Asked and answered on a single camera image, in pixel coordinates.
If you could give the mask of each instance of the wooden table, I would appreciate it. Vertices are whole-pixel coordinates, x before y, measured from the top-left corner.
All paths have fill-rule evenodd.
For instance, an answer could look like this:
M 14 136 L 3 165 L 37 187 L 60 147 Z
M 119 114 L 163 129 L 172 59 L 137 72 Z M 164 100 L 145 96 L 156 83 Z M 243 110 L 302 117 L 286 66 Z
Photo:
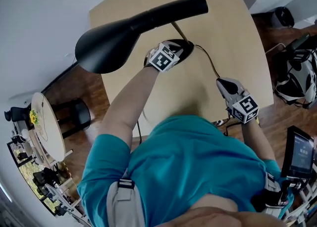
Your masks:
M 174 0 L 105 0 L 90 11 L 91 26 L 124 19 L 171 1 Z M 260 107 L 273 104 L 264 49 L 243 0 L 207 0 L 207 3 L 208 14 L 177 24 L 190 41 L 208 51 L 221 77 L 238 79 Z M 126 64 L 102 75 L 110 103 L 142 69 L 146 53 L 159 42 L 174 38 L 181 37 L 171 24 L 141 35 Z M 225 102 L 215 80 L 207 56 L 199 49 L 183 63 L 160 74 L 144 108 L 146 118 L 142 114 L 139 120 L 142 135 L 148 135 L 156 124 L 173 114 L 197 114 L 211 122 L 226 118 Z
M 42 146 L 54 160 L 63 161 L 64 139 L 50 103 L 43 94 L 36 92 L 32 97 L 31 108 L 39 117 L 39 124 L 34 127 Z

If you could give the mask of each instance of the lamp stem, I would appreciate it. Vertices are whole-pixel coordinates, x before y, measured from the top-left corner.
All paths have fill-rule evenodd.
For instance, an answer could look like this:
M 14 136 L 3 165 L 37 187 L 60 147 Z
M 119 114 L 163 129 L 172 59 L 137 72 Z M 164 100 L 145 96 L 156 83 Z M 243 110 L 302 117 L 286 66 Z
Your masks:
M 182 32 L 182 30 L 179 28 L 178 24 L 177 24 L 175 21 L 171 22 L 171 24 L 172 24 L 172 26 L 176 29 L 176 31 L 180 34 L 180 36 L 181 36 L 188 44 L 190 44 L 189 41 L 188 41 L 188 39 L 186 38 L 186 36 L 185 36 L 184 33 Z

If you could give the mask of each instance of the skin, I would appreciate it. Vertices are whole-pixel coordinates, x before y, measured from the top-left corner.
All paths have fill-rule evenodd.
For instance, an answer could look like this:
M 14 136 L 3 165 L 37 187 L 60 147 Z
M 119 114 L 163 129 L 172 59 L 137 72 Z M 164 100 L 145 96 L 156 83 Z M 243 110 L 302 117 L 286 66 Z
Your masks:
M 159 72 L 143 68 L 113 100 L 100 126 L 99 134 L 122 139 L 130 148 L 132 131 L 150 96 Z M 274 152 L 255 119 L 242 125 L 245 144 L 262 160 L 275 160 Z M 234 201 L 206 194 L 185 214 L 160 227 L 283 227 L 284 223 L 262 213 L 237 212 Z

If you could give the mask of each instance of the lamp head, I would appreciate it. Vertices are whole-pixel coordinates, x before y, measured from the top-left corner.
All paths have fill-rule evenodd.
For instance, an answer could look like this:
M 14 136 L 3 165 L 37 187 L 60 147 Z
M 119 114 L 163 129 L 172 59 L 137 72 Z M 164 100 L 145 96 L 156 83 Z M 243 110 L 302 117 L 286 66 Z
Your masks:
M 178 0 L 91 29 L 78 40 L 76 59 L 87 71 L 100 74 L 113 72 L 125 64 L 142 33 L 207 12 L 206 0 Z

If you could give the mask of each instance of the teal t-shirt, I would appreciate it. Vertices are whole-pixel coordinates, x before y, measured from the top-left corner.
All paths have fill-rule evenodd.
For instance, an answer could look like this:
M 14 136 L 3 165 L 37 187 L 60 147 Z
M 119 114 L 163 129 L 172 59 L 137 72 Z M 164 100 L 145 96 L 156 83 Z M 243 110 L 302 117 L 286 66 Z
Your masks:
M 108 226 L 107 192 L 126 168 L 140 192 L 148 227 L 184 214 L 207 193 L 232 199 L 239 211 L 255 211 L 251 198 L 263 190 L 265 172 L 280 179 L 275 161 L 260 160 L 252 149 L 224 136 L 207 120 L 171 117 L 132 153 L 115 136 L 96 138 L 78 185 L 94 226 Z

